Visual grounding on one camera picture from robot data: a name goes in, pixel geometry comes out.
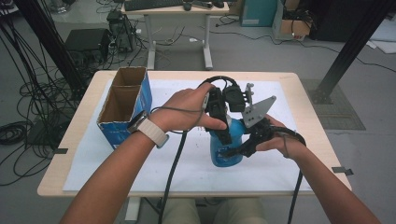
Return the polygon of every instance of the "white watch strap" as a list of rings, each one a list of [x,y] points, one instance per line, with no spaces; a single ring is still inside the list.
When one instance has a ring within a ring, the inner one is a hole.
[[[168,134],[165,134],[163,130],[149,119],[143,120],[137,130],[149,137],[157,147],[163,147],[169,138]]]

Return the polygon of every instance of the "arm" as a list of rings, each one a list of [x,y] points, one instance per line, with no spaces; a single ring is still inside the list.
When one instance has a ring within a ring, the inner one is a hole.
[[[206,93],[212,88],[204,84],[196,90],[175,93],[164,106],[199,110]],[[149,116],[164,132],[188,130],[197,123],[211,129],[225,129],[218,119],[197,112],[159,109]],[[131,134],[99,166],[70,204],[61,223],[112,223],[134,183],[140,168],[154,147],[141,132]]]
[[[269,116],[267,118],[275,126],[284,127],[281,122]],[[272,148],[289,155],[297,163],[331,223],[380,223],[361,200],[303,144],[287,138],[285,145],[283,138],[276,136],[256,147],[258,151]]]

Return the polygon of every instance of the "hand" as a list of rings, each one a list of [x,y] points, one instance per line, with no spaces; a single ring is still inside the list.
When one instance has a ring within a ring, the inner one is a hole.
[[[178,109],[194,110],[197,112],[178,111],[173,109],[158,109],[149,119],[156,123],[163,131],[186,131],[196,126],[203,126],[214,130],[224,130],[227,125],[219,120],[210,118],[203,110],[202,104],[206,94],[214,88],[210,83],[204,83],[196,90],[186,89],[176,92],[163,106]]]
[[[270,123],[276,127],[286,127],[282,122],[273,117],[266,115],[267,119],[270,120]],[[288,134],[276,133],[275,136],[266,142],[258,144],[256,146],[257,151],[267,151],[276,148],[280,153],[283,154],[286,158],[291,158],[295,160],[296,156],[307,149],[302,143],[300,143],[297,139],[293,138]]]

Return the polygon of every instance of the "black pole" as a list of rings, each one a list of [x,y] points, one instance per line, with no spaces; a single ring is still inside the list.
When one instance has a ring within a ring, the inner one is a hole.
[[[330,94],[343,77],[348,67],[359,55],[367,41],[389,13],[389,9],[395,4],[395,0],[374,0],[364,14],[358,26],[351,34],[332,67],[318,87],[311,92],[311,99],[315,104],[328,104]]]
[[[73,93],[73,98],[81,99],[87,89],[87,84],[74,66],[64,47],[64,42],[56,32],[48,15],[37,0],[14,0],[14,2],[64,76]]]

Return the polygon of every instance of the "table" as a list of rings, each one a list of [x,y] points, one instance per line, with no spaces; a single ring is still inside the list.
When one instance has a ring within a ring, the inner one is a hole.
[[[63,191],[65,180],[70,171],[71,163],[74,159],[78,144],[86,132],[93,110],[96,108],[102,96],[106,84],[116,74],[116,71],[100,71],[95,74],[90,87],[87,89],[80,106],[73,117],[69,128],[59,147],[68,148],[66,154],[54,155],[47,172],[45,173],[39,187],[38,194],[41,196],[75,196],[76,191]],[[304,88],[297,75],[293,73],[264,73],[264,72],[192,72],[192,71],[148,71],[149,78],[155,79],[183,79],[205,80],[213,76],[228,76],[237,80],[248,80],[254,82],[276,81],[279,82],[289,103],[289,108],[295,120],[299,133],[305,138],[310,149],[329,168],[340,166],[329,139],[320,125],[313,106],[309,102]],[[351,189],[344,174],[336,176]],[[173,196],[196,196],[196,194],[177,194],[171,192]],[[263,192],[243,192],[243,193],[222,193],[213,194],[201,192],[206,196],[265,196],[265,195],[291,195],[288,191],[263,191]],[[301,192],[301,194],[313,194],[312,191]],[[159,196],[160,194],[144,194],[142,192],[130,193],[130,196]]]
[[[148,69],[154,69],[156,43],[152,39],[152,25],[158,26],[178,26],[197,25],[205,27],[205,40],[203,41],[205,68],[213,69],[212,58],[209,47],[210,16],[224,15],[229,12],[229,7],[224,4],[224,8],[212,7],[212,9],[202,9],[193,7],[191,11],[185,11],[183,7],[164,7],[147,10],[125,11],[122,6],[121,12],[125,15],[144,15],[148,35]]]

